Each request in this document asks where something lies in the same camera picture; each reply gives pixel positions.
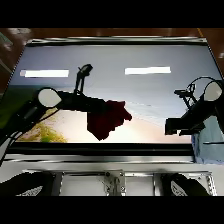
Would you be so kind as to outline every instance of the black border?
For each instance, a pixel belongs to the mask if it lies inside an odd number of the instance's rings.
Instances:
[[[117,40],[80,40],[72,41],[71,38],[61,38],[59,41],[51,41],[50,39],[43,39],[37,41],[28,41],[25,47],[36,47],[36,46],[66,46],[66,45],[197,45],[197,46],[208,46],[210,53],[218,67],[218,64],[214,58],[214,55],[207,42],[192,42],[186,40],[139,40],[139,41],[128,41],[129,37],[121,37]],[[8,89],[11,78],[14,74],[16,66],[12,72],[12,75],[7,84]],[[10,149],[8,154],[25,154],[25,155],[138,155],[138,156],[193,156],[193,149],[191,144],[135,144],[135,143],[39,143],[39,142],[15,142]]]

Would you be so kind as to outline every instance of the metal bracket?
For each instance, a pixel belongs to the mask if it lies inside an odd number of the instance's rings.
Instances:
[[[105,171],[104,183],[107,196],[125,196],[125,174],[123,170]]]

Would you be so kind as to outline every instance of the screen bezel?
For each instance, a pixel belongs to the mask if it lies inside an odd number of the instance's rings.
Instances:
[[[197,45],[207,46],[222,78],[221,71],[205,38],[195,37],[79,37],[29,40],[25,47],[66,45]],[[41,143],[15,142],[8,154],[24,155],[118,155],[118,156],[193,156],[189,143]]]

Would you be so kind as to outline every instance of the screen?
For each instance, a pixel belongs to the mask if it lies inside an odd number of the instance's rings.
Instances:
[[[91,64],[86,96],[125,101],[131,121],[99,141],[87,130],[87,113],[60,110],[18,141],[68,143],[191,143],[190,136],[165,135],[165,120],[186,112],[176,89],[186,89],[199,76],[220,79],[207,46],[71,45],[26,47],[0,105],[0,128],[42,87],[73,92],[78,67]],[[40,71],[33,75],[30,71]],[[199,97],[208,83],[196,83]]]

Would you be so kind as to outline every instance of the blue fabric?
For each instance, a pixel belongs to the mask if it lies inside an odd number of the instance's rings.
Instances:
[[[192,146],[196,163],[224,164],[224,144],[205,145],[204,142],[222,142],[224,135],[216,117],[211,116],[204,122],[205,129],[192,136]]]

